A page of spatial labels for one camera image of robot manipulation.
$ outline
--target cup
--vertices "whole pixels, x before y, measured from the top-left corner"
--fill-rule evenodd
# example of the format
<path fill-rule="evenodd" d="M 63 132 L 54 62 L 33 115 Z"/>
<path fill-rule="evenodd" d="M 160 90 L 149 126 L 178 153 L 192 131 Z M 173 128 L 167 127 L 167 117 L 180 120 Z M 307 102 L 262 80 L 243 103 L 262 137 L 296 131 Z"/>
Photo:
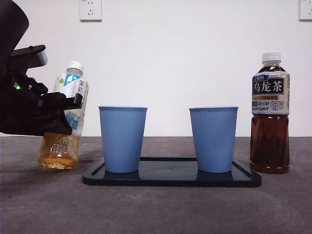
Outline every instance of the cup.
<path fill-rule="evenodd" d="M 225 173 L 232 168 L 237 106 L 190 108 L 198 169 Z"/>
<path fill-rule="evenodd" d="M 147 108 L 99 106 L 105 170 L 130 173 L 138 169 Z"/>

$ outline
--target wall socket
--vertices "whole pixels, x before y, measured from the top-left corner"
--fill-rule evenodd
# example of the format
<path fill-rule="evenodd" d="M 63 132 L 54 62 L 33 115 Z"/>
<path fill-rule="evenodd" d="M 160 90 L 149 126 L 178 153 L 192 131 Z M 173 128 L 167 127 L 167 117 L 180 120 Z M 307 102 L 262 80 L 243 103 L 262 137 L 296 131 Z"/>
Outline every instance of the wall socket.
<path fill-rule="evenodd" d="M 102 21 L 102 0 L 79 0 L 80 21 Z"/>
<path fill-rule="evenodd" d="M 299 20 L 312 20 L 312 0 L 300 0 Z"/>

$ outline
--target tray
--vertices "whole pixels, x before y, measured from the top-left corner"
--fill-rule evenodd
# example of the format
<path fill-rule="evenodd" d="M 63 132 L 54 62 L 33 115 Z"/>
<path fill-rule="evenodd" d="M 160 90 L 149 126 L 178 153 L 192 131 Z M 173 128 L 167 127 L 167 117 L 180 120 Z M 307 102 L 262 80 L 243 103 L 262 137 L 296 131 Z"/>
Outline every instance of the tray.
<path fill-rule="evenodd" d="M 257 187 L 261 176 L 233 161 L 227 173 L 208 173 L 198 170 L 195 157 L 141 157 L 139 169 L 132 173 L 105 171 L 104 160 L 82 176 L 87 185 L 112 186 L 172 186 L 172 187 Z"/>

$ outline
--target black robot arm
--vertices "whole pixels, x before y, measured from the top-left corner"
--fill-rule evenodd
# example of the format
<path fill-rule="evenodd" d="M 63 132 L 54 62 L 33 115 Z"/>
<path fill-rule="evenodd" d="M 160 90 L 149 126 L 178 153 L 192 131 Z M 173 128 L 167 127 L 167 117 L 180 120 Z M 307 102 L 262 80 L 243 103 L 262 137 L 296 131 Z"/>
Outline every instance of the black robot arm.
<path fill-rule="evenodd" d="M 70 135 L 64 110 L 81 108 L 82 96 L 66 98 L 48 93 L 29 78 L 29 68 L 47 63 L 45 46 L 14 50 L 29 26 L 27 16 L 11 0 L 0 3 L 0 132 L 42 136 L 44 132 Z"/>

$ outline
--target gray table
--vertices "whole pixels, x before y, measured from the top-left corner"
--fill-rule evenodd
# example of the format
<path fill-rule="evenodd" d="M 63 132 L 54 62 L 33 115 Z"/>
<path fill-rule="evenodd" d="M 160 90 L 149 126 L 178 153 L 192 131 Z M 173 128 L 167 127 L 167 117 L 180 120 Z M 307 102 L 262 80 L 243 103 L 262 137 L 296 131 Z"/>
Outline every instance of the gray table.
<path fill-rule="evenodd" d="M 312 233 L 312 137 L 290 139 L 288 174 L 261 174 L 257 188 L 106 187 L 82 183 L 102 157 L 83 137 L 78 166 L 36 162 L 40 137 L 1 138 L 2 234 Z M 146 137 L 143 156 L 195 156 L 191 137 Z M 248 165 L 249 138 L 234 158 Z"/>

